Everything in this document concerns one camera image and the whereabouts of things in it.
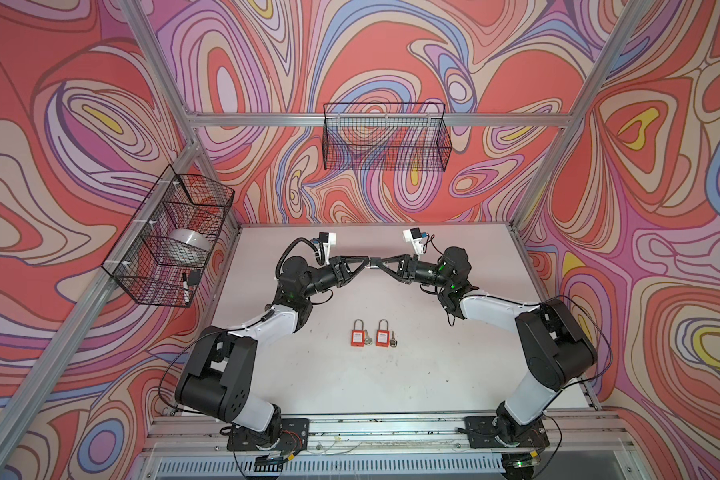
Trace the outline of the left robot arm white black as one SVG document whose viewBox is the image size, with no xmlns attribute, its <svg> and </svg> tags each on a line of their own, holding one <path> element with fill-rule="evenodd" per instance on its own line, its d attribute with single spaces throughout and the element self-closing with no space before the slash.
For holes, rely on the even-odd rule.
<svg viewBox="0 0 720 480">
<path fill-rule="evenodd" d="M 250 432 L 280 435 L 280 408 L 251 393 L 257 356 L 306 324 L 313 295 L 347 285 L 369 264 L 367 256 L 334 256 L 320 267 L 310 266 L 301 256 L 280 260 L 271 304 L 240 327 L 203 330 L 182 369 L 174 399 Z"/>
</svg>

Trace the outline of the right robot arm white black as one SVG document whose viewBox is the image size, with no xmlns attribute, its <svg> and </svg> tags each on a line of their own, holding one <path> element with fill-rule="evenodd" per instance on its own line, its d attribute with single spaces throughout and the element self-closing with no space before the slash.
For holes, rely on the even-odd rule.
<svg viewBox="0 0 720 480">
<path fill-rule="evenodd" d="M 527 373 L 499 404 L 489 428 L 505 447 L 520 445 L 557 396 L 597 363 L 595 347 L 563 301 L 523 303 L 479 290 L 469 281 L 472 265 L 461 247 L 446 248 L 435 263 L 402 254 L 371 264 L 400 283 L 433 286 L 443 310 L 457 319 L 517 335 Z"/>
</svg>

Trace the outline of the red padlock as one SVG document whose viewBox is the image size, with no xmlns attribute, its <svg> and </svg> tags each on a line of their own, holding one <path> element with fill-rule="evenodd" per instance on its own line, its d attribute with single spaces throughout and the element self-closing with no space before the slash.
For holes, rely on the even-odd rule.
<svg viewBox="0 0 720 480">
<path fill-rule="evenodd" d="M 387 319 L 381 319 L 376 331 L 375 344 L 378 347 L 389 348 L 391 346 L 392 330 Z"/>
<path fill-rule="evenodd" d="M 351 330 L 350 345 L 353 347 L 362 348 L 366 342 L 366 333 L 364 327 L 364 321 L 362 319 L 356 319 L 353 322 L 353 328 Z"/>
</svg>

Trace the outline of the white tape roll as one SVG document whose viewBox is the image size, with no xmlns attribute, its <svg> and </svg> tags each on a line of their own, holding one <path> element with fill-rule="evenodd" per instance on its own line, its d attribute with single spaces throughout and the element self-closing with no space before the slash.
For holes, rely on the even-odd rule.
<svg viewBox="0 0 720 480">
<path fill-rule="evenodd" d="M 202 266 L 211 249 L 212 245 L 208 238 L 191 229 L 175 229 L 168 235 L 166 241 L 168 259 L 180 266 Z"/>
</svg>

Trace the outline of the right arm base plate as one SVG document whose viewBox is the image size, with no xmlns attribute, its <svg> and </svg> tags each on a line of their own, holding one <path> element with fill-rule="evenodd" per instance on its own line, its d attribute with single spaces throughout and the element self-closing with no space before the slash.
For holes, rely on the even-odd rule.
<svg viewBox="0 0 720 480">
<path fill-rule="evenodd" d="M 544 450 L 550 445 L 540 419 L 528 425 L 519 425 L 509 416 L 468 416 L 457 432 L 467 436 L 473 449 Z"/>
</svg>

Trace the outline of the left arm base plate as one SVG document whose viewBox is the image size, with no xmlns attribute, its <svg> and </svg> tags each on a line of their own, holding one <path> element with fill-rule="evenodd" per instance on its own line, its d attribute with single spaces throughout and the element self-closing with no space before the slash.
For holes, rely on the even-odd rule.
<svg viewBox="0 0 720 480">
<path fill-rule="evenodd" d="M 310 420 L 287 417 L 276 420 L 273 427 L 262 432 L 232 424 L 223 427 L 227 450 L 232 452 L 299 452 L 308 447 Z"/>
</svg>

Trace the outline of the aluminium front rail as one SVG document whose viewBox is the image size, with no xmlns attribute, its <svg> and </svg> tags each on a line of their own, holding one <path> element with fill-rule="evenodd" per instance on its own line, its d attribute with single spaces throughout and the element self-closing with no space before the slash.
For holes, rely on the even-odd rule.
<svg viewBox="0 0 720 480">
<path fill-rule="evenodd" d="M 543 427 L 515 448 L 482 437 L 471 439 L 465 419 L 472 412 L 310 415 L 304 454 L 451 453 L 472 445 L 481 450 L 520 452 L 544 445 L 547 451 L 632 450 L 636 443 L 625 422 L 603 410 L 551 410 Z M 223 424 L 206 417 L 162 417 L 152 422 L 145 452 L 222 454 L 228 439 Z"/>
</svg>

